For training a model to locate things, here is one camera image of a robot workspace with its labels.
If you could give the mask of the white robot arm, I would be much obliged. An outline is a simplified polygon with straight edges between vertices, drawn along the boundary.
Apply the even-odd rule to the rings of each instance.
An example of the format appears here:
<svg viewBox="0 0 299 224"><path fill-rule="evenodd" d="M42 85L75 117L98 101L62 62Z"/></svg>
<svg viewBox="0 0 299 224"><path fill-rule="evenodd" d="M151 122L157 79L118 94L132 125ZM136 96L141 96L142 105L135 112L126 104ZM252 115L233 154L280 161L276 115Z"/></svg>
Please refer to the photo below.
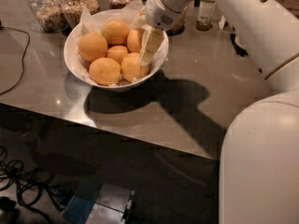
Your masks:
<svg viewBox="0 0 299 224"><path fill-rule="evenodd" d="M193 0L147 0L168 30ZM271 95L244 109L221 148L219 224L299 224L299 20L276 0L214 0Z"/></svg>

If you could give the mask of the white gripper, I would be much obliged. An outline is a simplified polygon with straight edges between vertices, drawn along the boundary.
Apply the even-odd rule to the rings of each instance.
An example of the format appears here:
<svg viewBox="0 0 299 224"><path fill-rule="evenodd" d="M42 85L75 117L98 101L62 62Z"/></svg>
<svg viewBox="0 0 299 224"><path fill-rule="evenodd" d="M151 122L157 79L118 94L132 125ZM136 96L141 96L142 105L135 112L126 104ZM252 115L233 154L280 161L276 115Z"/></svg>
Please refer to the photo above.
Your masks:
<svg viewBox="0 0 299 224"><path fill-rule="evenodd" d="M182 10L180 0L147 0L134 18L134 27L143 27L146 23L152 27L142 35L139 61L148 65L164 41L164 31L171 29L178 21Z"/></svg>

